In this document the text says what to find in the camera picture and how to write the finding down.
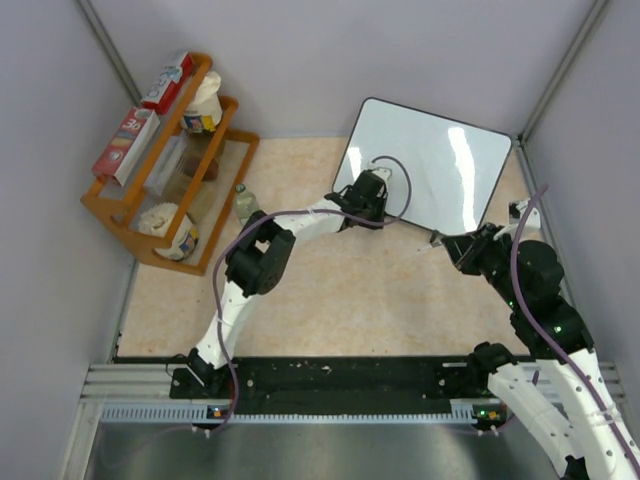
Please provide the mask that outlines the white whiteboard black frame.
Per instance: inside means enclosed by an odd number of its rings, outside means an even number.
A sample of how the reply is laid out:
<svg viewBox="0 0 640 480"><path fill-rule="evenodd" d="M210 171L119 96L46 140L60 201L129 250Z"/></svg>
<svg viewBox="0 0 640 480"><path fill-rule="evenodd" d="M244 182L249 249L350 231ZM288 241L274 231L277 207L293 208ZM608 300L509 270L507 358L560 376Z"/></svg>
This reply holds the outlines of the white whiteboard black frame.
<svg viewBox="0 0 640 480"><path fill-rule="evenodd" d="M444 235L475 231L512 148L503 133L384 101L363 101L332 189L378 164L392 170L386 212Z"/></svg>

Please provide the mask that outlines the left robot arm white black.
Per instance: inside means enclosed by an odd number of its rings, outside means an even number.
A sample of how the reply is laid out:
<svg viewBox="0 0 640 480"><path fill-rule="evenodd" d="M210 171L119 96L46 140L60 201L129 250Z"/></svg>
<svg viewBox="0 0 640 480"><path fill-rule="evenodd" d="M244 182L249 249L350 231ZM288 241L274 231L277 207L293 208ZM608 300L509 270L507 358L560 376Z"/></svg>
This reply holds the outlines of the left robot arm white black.
<svg viewBox="0 0 640 480"><path fill-rule="evenodd" d="M278 285L296 246L353 226L384 226L391 175L385 167L368 169L352 185L306 209L274 214L259 210L250 216L214 265L215 272L226 267L225 282L214 289L215 314L187 360L197 390L209 397L224 390L227 374L222 367L232 358L243 324L258 299Z"/></svg>

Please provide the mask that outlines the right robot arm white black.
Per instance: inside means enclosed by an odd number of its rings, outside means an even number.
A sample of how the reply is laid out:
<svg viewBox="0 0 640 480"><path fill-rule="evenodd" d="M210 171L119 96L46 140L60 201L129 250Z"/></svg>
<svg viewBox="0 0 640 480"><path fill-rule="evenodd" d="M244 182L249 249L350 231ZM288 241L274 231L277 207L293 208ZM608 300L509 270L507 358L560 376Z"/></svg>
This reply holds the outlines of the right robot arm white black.
<svg viewBox="0 0 640 480"><path fill-rule="evenodd" d="M555 250L515 242L493 224L443 239L454 267L483 277L508 305L510 323L560 403L554 405L502 344L484 342L467 358L467 384L493 394L536 440L561 479L636 479L639 446L610 394L593 339L560 294Z"/></svg>

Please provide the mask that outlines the clear plastic bottle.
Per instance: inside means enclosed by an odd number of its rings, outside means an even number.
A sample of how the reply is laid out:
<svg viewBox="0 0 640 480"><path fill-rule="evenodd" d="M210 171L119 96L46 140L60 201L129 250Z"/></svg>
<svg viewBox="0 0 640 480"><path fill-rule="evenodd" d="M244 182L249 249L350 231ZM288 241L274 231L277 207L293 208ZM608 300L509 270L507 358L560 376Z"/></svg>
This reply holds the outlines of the clear plastic bottle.
<svg viewBox="0 0 640 480"><path fill-rule="evenodd" d="M249 218L260 210L256 195L242 183L235 186L233 209L242 226L245 226Z"/></svg>

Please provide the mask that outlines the brown box on shelf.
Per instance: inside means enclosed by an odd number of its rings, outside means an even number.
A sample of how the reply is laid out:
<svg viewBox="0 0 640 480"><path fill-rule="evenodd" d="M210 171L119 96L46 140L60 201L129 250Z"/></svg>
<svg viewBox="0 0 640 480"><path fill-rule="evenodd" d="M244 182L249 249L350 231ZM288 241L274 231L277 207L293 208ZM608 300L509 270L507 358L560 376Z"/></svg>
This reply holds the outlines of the brown box on shelf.
<svg viewBox="0 0 640 480"><path fill-rule="evenodd" d="M204 182L214 181L218 178L218 175L219 175L219 161L217 158L213 158L209 162L209 165L207 166L207 169L203 175L202 180Z"/></svg>

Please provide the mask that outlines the white cup upper shelf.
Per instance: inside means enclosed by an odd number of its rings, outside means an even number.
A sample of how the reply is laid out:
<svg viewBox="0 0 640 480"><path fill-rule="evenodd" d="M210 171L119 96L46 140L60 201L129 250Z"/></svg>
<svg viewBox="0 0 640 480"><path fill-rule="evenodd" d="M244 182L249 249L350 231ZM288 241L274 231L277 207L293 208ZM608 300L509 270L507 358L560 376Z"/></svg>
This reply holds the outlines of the white cup upper shelf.
<svg viewBox="0 0 640 480"><path fill-rule="evenodd" d="M216 71L209 71L182 115L180 124L183 130L194 133L216 130L223 114L218 97L220 87L220 75Z"/></svg>

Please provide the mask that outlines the orange wooden shelf rack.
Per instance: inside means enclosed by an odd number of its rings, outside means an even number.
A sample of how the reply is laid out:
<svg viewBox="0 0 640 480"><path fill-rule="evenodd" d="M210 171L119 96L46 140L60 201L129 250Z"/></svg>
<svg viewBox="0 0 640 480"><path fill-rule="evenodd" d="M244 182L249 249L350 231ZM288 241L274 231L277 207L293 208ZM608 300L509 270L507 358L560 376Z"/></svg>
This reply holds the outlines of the orange wooden shelf rack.
<svg viewBox="0 0 640 480"><path fill-rule="evenodd" d="M232 127L239 107L233 97L219 97L222 118L214 132L181 127L213 60L189 52L194 69L123 186L96 178L81 202L142 264L202 276L231 213L234 188L257 150L257 134ZM209 162L217 158L219 175L204 182Z"/></svg>

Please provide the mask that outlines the red white toothpaste box upper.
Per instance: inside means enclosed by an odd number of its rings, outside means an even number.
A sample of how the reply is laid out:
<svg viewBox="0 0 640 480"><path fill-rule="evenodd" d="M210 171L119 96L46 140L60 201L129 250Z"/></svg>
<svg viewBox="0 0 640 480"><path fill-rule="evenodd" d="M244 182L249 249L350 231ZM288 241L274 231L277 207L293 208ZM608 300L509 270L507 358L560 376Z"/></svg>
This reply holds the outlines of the red white toothpaste box upper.
<svg viewBox="0 0 640 480"><path fill-rule="evenodd" d="M167 61L141 99L141 105L158 115L169 112L179 91L194 69L191 54L182 51Z"/></svg>

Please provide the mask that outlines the red white toothpaste box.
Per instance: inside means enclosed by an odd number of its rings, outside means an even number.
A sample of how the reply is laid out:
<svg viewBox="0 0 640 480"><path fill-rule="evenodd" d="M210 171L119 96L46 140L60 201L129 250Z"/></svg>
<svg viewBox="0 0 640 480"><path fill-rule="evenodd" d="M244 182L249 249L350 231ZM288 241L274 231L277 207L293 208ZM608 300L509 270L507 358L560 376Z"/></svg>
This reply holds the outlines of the red white toothpaste box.
<svg viewBox="0 0 640 480"><path fill-rule="evenodd" d="M182 51L167 61L141 99L141 105L158 115L169 112L179 91L194 69L191 54Z"/></svg>
<svg viewBox="0 0 640 480"><path fill-rule="evenodd" d="M132 107L94 163L93 175L123 186L159 124L154 110Z"/></svg>

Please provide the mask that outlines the red white toothpaste box lower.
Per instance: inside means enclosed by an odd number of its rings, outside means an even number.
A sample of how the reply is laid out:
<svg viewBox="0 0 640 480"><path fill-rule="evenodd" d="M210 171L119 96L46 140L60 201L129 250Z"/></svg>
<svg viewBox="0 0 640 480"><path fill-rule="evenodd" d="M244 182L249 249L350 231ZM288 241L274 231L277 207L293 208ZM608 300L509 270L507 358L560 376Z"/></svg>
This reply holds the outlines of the red white toothpaste box lower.
<svg viewBox="0 0 640 480"><path fill-rule="evenodd" d="M93 175L123 186L159 124L154 110L132 107L94 163Z"/></svg>

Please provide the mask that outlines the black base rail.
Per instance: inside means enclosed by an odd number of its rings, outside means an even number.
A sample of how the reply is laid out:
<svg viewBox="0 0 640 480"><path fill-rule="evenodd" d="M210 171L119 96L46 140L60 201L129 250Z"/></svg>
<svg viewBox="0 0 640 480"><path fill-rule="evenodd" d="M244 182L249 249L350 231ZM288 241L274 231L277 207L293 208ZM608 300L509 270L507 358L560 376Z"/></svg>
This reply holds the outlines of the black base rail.
<svg viewBox="0 0 640 480"><path fill-rule="evenodd" d="M448 413L452 400L489 399L461 357L238 357L198 378L187 362L170 397L238 400L238 415L392 415Z"/></svg>

